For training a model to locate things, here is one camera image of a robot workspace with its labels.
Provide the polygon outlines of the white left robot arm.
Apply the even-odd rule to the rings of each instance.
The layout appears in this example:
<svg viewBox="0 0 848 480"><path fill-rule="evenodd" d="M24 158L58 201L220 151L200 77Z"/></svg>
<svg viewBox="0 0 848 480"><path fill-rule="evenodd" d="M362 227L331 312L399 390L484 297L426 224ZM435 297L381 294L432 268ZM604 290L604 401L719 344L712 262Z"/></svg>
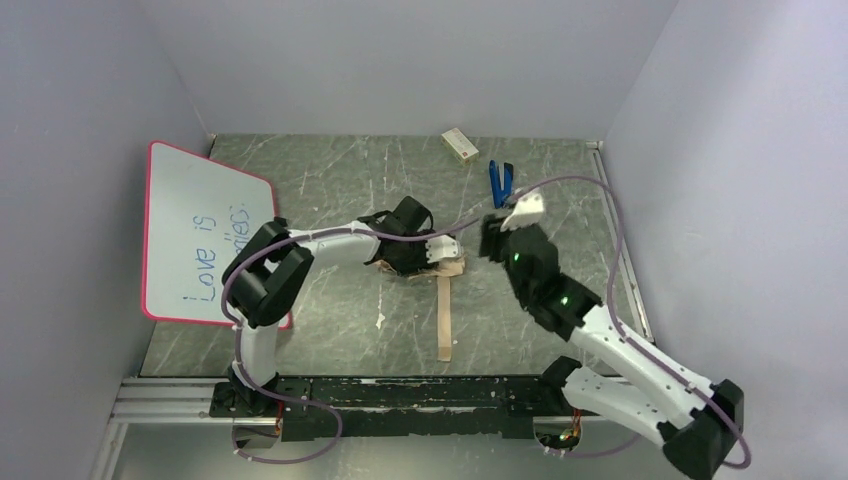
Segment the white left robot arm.
<svg viewBox="0 0 848 480"><path fill-rule="evenodd" d="M234 395L254 413L273 403L277 333L308 274L331 266L385 262L401 276L433 269L442 240L429 209L411 196L338 227L292 230L286 219L263 224L222 275L222 313L238 335L228 369Z"/></svg>

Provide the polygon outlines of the beige folding umbrella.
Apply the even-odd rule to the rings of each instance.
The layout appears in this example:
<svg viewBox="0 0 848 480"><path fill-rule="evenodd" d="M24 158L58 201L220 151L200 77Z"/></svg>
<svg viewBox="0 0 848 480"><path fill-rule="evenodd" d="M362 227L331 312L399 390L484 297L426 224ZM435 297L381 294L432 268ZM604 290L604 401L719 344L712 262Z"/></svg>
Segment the beige folding umbrella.
<svg viewBox="0 0 848 480"><path fill-rule="evenodd" d="M455 345L452 287L464 273L465 260L444 260L409 276L386 261L375 269L380 282L374 328L381 353L406 373L429 373L449 364Z"/></svg>

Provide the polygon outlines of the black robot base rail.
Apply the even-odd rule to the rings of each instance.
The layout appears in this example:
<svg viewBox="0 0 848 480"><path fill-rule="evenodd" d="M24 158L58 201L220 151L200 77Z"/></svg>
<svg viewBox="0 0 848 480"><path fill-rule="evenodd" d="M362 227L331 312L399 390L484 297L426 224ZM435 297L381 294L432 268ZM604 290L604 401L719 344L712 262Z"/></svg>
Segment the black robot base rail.
<svg viewBox="0 0 848 480"><path fill-rule="evenodd" d="M283 376L273 401L254 413L228 382L215 385L208 414L273 432L283 442L345 437L493 434L504 439L554 439L571 426L574 409L539 375L305 377Z"/></svg>

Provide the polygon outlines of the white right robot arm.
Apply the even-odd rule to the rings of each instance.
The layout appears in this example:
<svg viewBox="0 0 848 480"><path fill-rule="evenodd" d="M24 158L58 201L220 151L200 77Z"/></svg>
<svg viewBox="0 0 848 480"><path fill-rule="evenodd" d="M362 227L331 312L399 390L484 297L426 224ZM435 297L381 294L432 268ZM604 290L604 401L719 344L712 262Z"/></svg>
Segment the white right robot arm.
<svg viewBox="0 0 848 480"><path fill-rule="evenodd" d="M554 374L572 407L611 420L657 445L690 479L711 479L744 430L744 393L679 364L609 313L600 297L564 274L538 225L505 228L484 217L479 254L500 264L520 307L543 329L587 351L626 379L611 382L575 360Z"/></svg>

